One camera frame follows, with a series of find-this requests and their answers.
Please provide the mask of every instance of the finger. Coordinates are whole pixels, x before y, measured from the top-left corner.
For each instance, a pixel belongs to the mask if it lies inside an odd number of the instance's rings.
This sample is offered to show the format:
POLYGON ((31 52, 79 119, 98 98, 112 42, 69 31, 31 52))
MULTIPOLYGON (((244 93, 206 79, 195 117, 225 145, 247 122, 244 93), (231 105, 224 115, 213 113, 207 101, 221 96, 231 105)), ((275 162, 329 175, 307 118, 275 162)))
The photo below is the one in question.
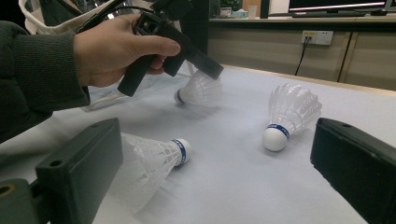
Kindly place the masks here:
POLYGON ((136 51, 139 57, 148 54, 175 56, 180 53, 180 45, 172 39, 158 35, 137 35, 136 51))

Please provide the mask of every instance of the blue band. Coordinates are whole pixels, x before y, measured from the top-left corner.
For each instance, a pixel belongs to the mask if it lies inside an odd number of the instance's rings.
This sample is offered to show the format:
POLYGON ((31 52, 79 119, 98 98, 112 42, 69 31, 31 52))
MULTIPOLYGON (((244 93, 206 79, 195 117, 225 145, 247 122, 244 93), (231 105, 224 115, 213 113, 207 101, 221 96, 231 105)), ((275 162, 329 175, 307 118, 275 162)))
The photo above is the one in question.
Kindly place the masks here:
POLYGON ((179 89, 179 90, 177 91, 177 99, 178 99, 182 104, 186 104, 186 103, 181 99, 181 97, 180 97, 180 90, 181 90, 181 89, 179 89))
POLYGON ((180 151, 181 151, 180 164, 184 163, 184 161, 186 161, 186 148, 184 148, 183 144, 180 141, 176 140, 176 139, 172 140, 172 142, 176 143, 177 146, 180 148, 180 151))
POLYGON ((269 124, 268 127, 267 127, 267 129, 268 129, 268 128, 275 128, 275 129, 280 130, 283 134, 286 135, 286 137, 287 137, 288 140, 289 140, 290 134, 289 134, 288 130, 286 130, 282 125, 279 125, 279 124, 269 124))

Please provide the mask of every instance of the table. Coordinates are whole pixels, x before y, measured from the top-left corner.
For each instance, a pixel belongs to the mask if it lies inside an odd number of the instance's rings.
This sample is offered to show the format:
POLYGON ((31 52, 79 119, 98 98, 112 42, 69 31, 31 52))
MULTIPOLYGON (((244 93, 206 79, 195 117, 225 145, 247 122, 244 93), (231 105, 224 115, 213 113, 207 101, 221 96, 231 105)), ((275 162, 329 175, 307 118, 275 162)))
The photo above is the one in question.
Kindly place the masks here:
POLYGON ((396 146, 396 93, 303 77, 226 67, 219 105, 177 105, 187 80, 163 76, 152 91, 92 112, 55 112, 0 145, 0 181, 35 180, 35 166, 89 125, 119 118, 121 131, 158 141, 187 139, 194 154, 175 168, 139 213, 106 196, 93 223, 366 223, 313 168, 315 124, 285 149, 262 144, 268 99, 285 83, 318 95, 322 117, 353 125, 396 146))

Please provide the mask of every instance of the handle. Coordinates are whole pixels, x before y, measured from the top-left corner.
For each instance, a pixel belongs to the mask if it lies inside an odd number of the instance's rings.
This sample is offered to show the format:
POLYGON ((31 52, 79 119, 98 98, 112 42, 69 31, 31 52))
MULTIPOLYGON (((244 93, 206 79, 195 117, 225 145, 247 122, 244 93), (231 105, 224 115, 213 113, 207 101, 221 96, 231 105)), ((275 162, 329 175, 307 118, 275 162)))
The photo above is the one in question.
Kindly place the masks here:
POLYGON ((146 55, 131 63, 118 87, 119 91, 127 96, 133 96, 156 57, 155 54, 146 55))

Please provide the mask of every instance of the power outlet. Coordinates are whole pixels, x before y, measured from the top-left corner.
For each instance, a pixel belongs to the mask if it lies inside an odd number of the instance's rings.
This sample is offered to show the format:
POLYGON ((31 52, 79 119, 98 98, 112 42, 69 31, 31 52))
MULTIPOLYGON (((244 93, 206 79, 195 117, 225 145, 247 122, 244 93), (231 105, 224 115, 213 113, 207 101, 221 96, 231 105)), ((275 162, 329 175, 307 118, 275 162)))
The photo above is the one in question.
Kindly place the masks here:
POLYGON ((333 31, 317 31, 315 44, 330 45, 332 43, 332 33, 333 31))
POLYGON ((305 38, 311 37, 308 44, 315 44, 317 42, 317 31, 303 31, 301 43, 305 43, 305 38))

